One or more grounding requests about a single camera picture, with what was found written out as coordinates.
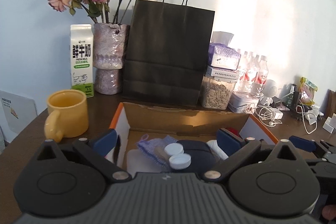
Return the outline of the person's left hand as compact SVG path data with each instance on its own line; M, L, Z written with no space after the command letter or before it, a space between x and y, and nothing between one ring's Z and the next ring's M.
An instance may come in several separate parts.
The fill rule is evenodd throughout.
M322 210L322 216L328 221L336 218L336 205L327 205Z

